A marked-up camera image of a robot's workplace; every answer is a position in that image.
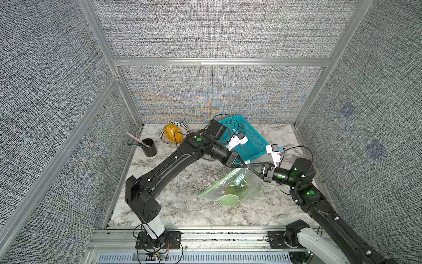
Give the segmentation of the clear zip-top bag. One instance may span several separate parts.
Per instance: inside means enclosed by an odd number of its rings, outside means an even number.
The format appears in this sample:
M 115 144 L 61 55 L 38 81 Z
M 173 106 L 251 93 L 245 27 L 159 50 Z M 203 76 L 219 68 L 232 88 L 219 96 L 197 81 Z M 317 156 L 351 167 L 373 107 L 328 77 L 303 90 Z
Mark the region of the clear zip-top bag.
M 198 195 L 199 199 L 237 207 L 257 195 L 261 179 L 247 168 L 236 168 L 212 187 Z

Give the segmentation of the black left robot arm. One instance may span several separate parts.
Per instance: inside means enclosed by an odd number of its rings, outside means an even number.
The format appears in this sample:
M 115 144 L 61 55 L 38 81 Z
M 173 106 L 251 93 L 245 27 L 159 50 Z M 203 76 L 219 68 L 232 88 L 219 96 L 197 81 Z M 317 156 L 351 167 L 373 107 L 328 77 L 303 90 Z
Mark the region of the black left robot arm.
M 234 148 L 248 142 L 244 132 L 233 134 L 224 145 L 220 142 L 229 129 L 216 120 L 197 132 L 185 135 L 168 158 L 148 173 L 125 183 L 125 201 L 141 221 L 141 227 L 154 242 L 164 243 L 166 228 L 159 219 L 161 206 L 156 197 L 186 167 L 209 155 L 229 168 L 244 168 L 246 164 Z

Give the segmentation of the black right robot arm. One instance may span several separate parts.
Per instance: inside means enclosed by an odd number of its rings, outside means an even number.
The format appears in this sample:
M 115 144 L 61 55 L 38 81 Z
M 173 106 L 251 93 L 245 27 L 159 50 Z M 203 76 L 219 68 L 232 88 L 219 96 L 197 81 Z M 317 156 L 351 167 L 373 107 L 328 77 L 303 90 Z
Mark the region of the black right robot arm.
M 302 220 L 286 226 L 284 243 L 290 248 L 303 246 L 325 263 L 395 264 L 366 243 L 336 212 L 327 197 L 312 183 L 313 163 L 297 158 L 290 169 L 274 167 L 271 163 L 250 163 L 247 168 L 263 181 L 290 187 L 293 202 L 315 220 L 336 244 L 332 247 Z

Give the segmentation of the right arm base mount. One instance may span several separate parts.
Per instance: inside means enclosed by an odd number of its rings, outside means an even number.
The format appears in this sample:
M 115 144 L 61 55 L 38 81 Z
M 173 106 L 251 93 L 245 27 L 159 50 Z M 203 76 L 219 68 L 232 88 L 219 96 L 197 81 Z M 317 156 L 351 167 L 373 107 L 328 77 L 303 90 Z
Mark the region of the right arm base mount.
M 298 248 L 298 244 L 285 235 L 285 231 L 268 231 L 267 238 L 271 249 Z

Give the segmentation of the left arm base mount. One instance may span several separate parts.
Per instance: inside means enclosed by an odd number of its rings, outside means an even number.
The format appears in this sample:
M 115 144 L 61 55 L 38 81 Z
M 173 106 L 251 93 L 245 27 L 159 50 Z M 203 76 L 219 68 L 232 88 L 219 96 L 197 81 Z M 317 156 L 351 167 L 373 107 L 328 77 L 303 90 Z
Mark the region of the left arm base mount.
M 180 249 L 181 232 L 170 232 L 165 231 L 158 239 L 153 239 L 146 231 L 139 232 L 137 235 L 137 241 L 135 249 L 148 251 L 161 249 Z

